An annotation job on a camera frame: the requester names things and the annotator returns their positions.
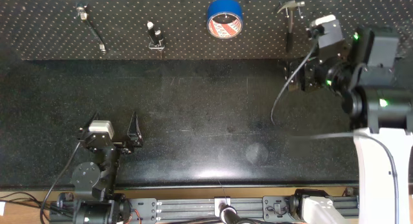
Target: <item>black tabletop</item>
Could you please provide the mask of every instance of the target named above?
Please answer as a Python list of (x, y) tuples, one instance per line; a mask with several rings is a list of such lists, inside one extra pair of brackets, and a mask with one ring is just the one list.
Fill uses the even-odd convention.
[[(346, 132), (340, 99), (327, 90), (288, 92), (270, 121), (282, 61), (36, 61), (0, 68), (0, 188), (44, 189), (96, 111), (116, 137), (137, 112), (144, 146), (122, 156), (118, 188), (337, 185), (358, 182), (351, 139), (294, 141)], [(411, 76), (404, 72), (402, 77)], [(73, 168), (92, 159), (80, 149)]]

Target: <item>pegboard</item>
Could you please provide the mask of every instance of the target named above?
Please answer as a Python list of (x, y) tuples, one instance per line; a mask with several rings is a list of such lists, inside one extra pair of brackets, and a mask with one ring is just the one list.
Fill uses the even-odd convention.
[[(89, 29), (76, 16), (76, 3), (88, 4), (90, 20), (103, 38), (103, 55)], [(146, 23), (163, 31), (163, 59), (292, 58), (307, 54), (305, 27), (334, 14), (351, 42), (360, 23), (390, 25), (400, 34), (398, 56), (413, 44), (412, 0), (305, 1), (304, 18), (295, 13), (294, 49), (285, 52), (287, 17), (277, 14), (289, 0), (236, 0), (244, 25), (232, 39), (216, 39), (206, 28), (207, 9), (214, 0), (0, 0), (0, 39), (22, 59), (159, 59), (148, 49)]]

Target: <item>wooden floor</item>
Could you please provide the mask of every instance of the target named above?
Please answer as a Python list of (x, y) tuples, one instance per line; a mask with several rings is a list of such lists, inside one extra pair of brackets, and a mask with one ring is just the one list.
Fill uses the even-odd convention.
[[(227, 196), (232, 198), (260, 198), (263, 196), (291, 195), (297, 188), (226, 188)], [(318, 188), (326, 190), (332, 196), (340, 196), (344, 187)], [(196, 199), (213, 198), (222, 196), (222, 189), (217, 188), (197, 188), (197, 189), (166, 189), (166, 190), (129, 190), (122, 191), (128, 198), (156, 198), (156, 199)], [(0, 192), (0, 196), (5, 196), (10, 192)], [(46, 192), (30, 192), (36, 199), (42, 200)], [(53, 192), (51, 200), (55, 200), (60, 192)], [(23, 195), (10, 197), (21, 198)], [(410, 222), (413, 223), (413, 199), (410, 200)], [(357, 219), (352, 219), (351, 223), (357, 223)], [(6, 204), (4, 216), (0, 216), (0, 223), (32, 223), (40, 224), (39, 209), (24, 207), (14, 204)]]

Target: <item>green light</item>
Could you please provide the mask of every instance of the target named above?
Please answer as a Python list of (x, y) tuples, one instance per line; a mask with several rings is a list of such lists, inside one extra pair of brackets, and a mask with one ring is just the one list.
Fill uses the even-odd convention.
[(386, 107), (388, 105), (388, 102), (385, 99), (380, 99), (379, 104), (381, 107)]

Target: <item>roll of tape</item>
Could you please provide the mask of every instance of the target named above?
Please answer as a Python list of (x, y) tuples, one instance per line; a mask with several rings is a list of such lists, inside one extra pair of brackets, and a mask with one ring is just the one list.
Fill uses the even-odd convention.
[(212, 36), (229, 39), (243, 28), (243, 12), (235, 0), (216, 0), (208, 7), (206, 27)]

